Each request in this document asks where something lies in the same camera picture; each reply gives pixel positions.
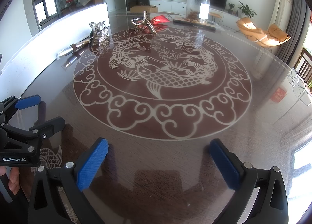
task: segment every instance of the orange armchair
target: orange armchair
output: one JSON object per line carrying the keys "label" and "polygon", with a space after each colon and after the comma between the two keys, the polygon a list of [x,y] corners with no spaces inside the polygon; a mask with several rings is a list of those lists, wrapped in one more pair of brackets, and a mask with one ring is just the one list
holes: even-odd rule
{"label": "orange armchair", "polygon": [[267,31],[257,28],[248,17],[238,20],[236,24],[246,38],[262,47],[278,46],[291,38],[276,24],[271,24]]}

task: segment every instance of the wooden stool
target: wooden stool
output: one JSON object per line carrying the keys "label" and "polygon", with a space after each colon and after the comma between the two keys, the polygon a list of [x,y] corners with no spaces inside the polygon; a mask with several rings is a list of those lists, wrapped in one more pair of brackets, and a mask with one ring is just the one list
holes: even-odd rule
{"label": "wooden stool", "polygon": [[213,17],[213,21],[216,22],[216,17],[219,18],[219,22],[218,24],[220,23],[220,20],[221,20],[221,16],[217,13],[213,13],[213,12],[209,12],[209,15],[211,15]]}

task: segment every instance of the eyeglasses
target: eyeglasses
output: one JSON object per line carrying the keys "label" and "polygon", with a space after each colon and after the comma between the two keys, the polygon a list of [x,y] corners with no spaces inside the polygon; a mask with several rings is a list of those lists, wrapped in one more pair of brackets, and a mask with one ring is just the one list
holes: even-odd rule
{"label": "eyeglasses", "polygon": [[303,77],[294,69],[287,75],[289,83],[293,87],[295,96],[306,106],[311,104],[312,95],[306,89],[306,83]]}

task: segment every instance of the grey curtain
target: grey curtain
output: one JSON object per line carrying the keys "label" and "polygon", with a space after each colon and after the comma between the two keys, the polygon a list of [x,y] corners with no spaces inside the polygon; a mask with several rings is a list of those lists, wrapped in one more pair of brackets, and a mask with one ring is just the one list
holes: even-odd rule
{"label": "grey curtain", "polygon": [[291,17],[286,32],[291,39],[280,46],[276,56],[288,64],[297,47],[305,21],[307,3],[305,0],[294,0]]}

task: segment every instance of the wooden tray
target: wooden tray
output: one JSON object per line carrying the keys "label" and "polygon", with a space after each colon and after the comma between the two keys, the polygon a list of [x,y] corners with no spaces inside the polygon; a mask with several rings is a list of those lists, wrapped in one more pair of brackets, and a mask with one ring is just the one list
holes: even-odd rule
{"label": "wooden tray", "polygon": [[194,22],[188,21],[184,17],[175,17],[174,23],[189,24],[189,25],[194,25],[197,27],[202,27],[205,29],[213,30],[213,31],[216,30],[216,25],[211,21],[209,21],[209,23],[206,23],[206,24],[200,24],[200,23],[194,23]]}

